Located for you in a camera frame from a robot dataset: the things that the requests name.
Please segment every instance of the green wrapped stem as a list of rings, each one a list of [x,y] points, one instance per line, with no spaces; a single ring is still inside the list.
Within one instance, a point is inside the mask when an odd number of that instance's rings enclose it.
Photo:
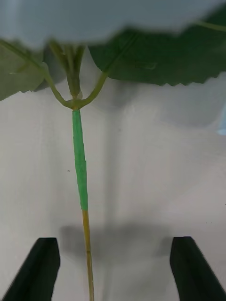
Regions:
[[[75,170],[77,174],[77,183],[79,188],[80,204],[82,210],[88,210],[87,171],[80,110],[74,110],[72,112],[72,121],[74,161]]]

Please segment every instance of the blurry white object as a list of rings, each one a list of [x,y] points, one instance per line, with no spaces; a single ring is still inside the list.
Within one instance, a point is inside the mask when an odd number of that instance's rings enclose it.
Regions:
[[[226,0],[0,0],[0,37],[41,47],[106,39],[127,25],[178,32]]]

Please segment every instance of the white backdrop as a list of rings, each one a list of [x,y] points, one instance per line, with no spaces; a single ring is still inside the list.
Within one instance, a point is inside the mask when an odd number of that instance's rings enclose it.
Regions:
[[[87,54],[86,96],[98,70]],[[173,236],[191,235],[226,289],[226,74],[204,85],[109,79],[81,111],[97,301],[178,300]],[[66,97],[66,83],[58,85]],[[58,238],[54,301],[87,301],[69,109],[51,91],[0,103],[0,295],[38,237]]]

